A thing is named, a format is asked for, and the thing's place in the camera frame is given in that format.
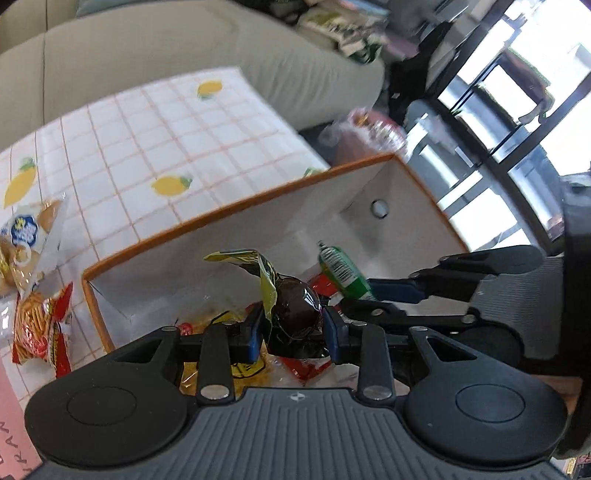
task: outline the pink paper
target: pink paper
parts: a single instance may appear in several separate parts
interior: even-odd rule
[[[0,363],[0,478],[25,478],[41,459],[25,430],[22,408]]]

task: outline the grid pattern tablecloth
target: grid pattern tablecloth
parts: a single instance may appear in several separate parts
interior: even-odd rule
[[[197,88],[209,80],[221,80],[223,88],[200,98]],[[181,222],[298,179],[309,167],[327,168],[236,68],[137,87],[51,122],[0,153],[0,192],[26,157],[35,160],[35,182],[17,204],[0,210],[0,223],[18,205],[68,195],[59,267],[45,281],[56,291],[74,282],[75,367],[104,355],[80,285],[87,267]],[[168,185],[176,194],[154,187],[164,177],[173,179]],[[0,356],[23,408],[54,378],[42,361],[13,365],[4,340]]]

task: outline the barcode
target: barcode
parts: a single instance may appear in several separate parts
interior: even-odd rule
[[[343,260],[338,251],[327,248],[322,253],[330,271],[342,286],[348,287],[356,280],[351,267]]]

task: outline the metal screw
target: metal screw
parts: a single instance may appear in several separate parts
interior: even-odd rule
[[[477,320],[477,318],[470,314],[470,315],[464,315],[462,317],[462,323],[465,323],[466,325],[470,325],[471,323],[475,323]]]
[[[392,391],[381,385],[372,385],[363,389],[363,396],[371,400],[386,400],[392,396]]]
[[[221,400],[230,394],[230,390],[224,385],[213,384],[203,387],[200,394],[208,400]]]

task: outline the beige sofa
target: beige sofa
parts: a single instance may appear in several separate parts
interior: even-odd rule
[[[238,65],[294,128],[370,106],[360,65],[229,0],[133,5],[75,19],[77,0],[18,0],[0,17],[0,151],[60,115],[153,80]]]

